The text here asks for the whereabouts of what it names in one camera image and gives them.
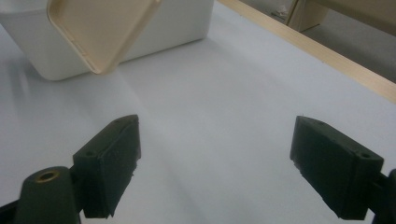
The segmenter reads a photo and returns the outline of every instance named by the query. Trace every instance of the white container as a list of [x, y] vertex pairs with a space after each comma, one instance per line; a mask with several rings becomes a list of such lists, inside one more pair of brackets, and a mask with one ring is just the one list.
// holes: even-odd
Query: white container
[[[213, 3], [163, 0], [124, 61], [204, 38]], [[0, 0], [0, 22], [43, 78], [61, 80], [89, 71], [50, 24], [47, 0]]]

